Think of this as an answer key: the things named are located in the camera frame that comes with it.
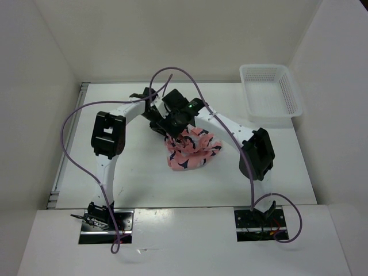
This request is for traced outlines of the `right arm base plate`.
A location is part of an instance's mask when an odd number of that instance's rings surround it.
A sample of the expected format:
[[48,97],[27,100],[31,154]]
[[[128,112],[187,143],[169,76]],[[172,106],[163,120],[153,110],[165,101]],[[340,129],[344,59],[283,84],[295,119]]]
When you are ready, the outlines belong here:
[[276,208],[261,222],[249,209],[234,209],[237,242],[289,240],[286,220],[282,208]]

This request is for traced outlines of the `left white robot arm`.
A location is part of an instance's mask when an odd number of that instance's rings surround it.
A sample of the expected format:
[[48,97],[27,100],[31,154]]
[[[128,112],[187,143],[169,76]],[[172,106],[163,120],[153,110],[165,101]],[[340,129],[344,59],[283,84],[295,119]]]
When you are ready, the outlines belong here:
[[91,200],[88,208],[88,218],[103,230],[114,226],[114,198],[113,182],[114,171],[119,155],[125,148],[127,125],[136,117],[143,116],[149,121],[149,127],[161,134],[157,121],[161,119],[160,113],[150,104],[155,100],[157,91],[145,88],[142,94],[133,93],[127,103],[109,112],[97,113],[91,137],[91,146],[96,155],[97,174],[100,181],[99,188]]

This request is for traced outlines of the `pink shark print shorts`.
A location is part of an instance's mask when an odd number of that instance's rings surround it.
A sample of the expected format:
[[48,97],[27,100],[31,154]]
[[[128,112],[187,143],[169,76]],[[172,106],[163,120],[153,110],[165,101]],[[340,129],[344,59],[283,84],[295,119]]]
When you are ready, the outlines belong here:
[[203,128],[188,125],[175,139],[164,136],[167,164],[173,171],[195,170],[205,166],[223,147],[222,141]]

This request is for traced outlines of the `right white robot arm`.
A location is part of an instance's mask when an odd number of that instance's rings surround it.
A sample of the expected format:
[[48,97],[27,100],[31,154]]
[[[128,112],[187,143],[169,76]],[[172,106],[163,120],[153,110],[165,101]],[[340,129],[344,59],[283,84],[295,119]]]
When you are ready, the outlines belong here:
[[195,169],[207,164],[227,143],[239,153],[239,170],[250,180],[253,222],[265,226],[273,218],[275,203],[258,207],[267,195],[265,188],[275,153],[269,133],[246,128],[213,110],[202,97],[188,101],[174,89],[150,104],[158,111],[158,128],[164,133],[173,170]]

